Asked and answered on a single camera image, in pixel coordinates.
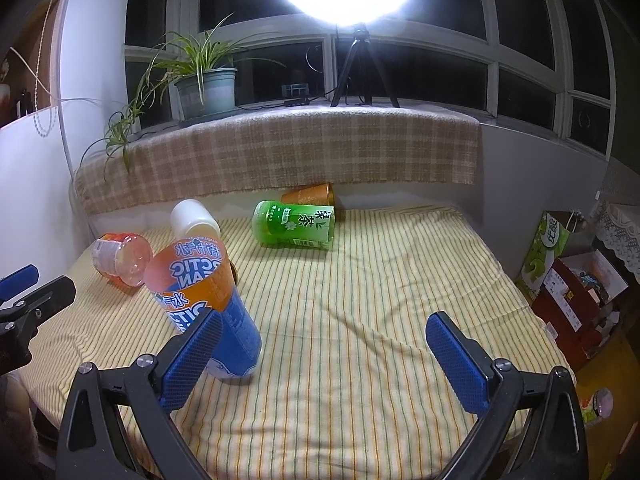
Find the wooden floor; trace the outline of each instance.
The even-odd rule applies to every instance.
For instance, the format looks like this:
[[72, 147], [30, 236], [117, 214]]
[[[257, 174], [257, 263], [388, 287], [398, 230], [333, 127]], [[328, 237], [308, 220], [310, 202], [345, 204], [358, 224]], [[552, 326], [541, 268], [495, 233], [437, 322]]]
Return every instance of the wooden floor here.
[[576, 373], [576, 378], [579, 399], [603, 387], [613, 393], [611, 416], [587, 430], [590, 480], [600, 480], [607, 462], [615, 465], [629, 430], [640, 420], [640, 364], [622, 331]]

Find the green carton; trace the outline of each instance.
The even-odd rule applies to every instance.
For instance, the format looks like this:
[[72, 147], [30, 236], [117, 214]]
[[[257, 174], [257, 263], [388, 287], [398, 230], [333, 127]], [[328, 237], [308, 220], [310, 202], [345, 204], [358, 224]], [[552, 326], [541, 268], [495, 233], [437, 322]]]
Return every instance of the green carton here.
[[590, 251], [593, 237], [593, 228], [580, 213], [543, 212], [516, 285], [530, 300], [535, 300], [554, 260]]

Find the orange cup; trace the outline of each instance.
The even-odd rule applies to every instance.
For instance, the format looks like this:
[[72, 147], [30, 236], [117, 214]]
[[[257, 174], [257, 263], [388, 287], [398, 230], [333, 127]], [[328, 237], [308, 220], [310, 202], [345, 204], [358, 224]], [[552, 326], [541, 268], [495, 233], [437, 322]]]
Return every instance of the orange cup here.
[[280, 201], [283, 204], [305, 204], [305, 205], [334, 205], [334, 190], [331, 184], [321, 184], [320, 186], [305, 187], [297, 191], [285, 193]]

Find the metal bolt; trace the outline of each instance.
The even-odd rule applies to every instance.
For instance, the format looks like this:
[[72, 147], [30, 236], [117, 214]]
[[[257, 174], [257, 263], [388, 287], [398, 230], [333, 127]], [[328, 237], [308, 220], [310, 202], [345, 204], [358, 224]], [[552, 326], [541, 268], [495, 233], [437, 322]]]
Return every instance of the metal bolt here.
[[154, 357], [151, 354], [142, 354], [136, 359], [136, 364], [140, 368], [146, 368], [154, 363]]
[[496, 359], [494, 362], [495, 367], [498, 368], [498, 370], [500, 370], [501, 372], [508, 372], [513, 368], [511, 361], [507, 359]]
[[94, 369], [94, 365], [93, 365], [92, 363], [90, 363], [90, 362], [82, 363], [82, 364], [78, 367], [78, 371], [79, 371], [82, 375], [89, 373], [89, 372], [90, 372], [91, 370], [93, 370], [93, 369]]

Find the green bottle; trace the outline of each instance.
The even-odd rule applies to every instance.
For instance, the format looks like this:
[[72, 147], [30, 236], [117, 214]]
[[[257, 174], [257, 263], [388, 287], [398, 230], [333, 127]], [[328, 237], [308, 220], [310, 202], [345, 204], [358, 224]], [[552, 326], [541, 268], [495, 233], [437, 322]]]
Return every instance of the green bottle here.
[[334, 239], [335, 211], [321, 205], [264, 201], [255, 208], [255, 238], [266, 245], [287, 244], [329, 249]]

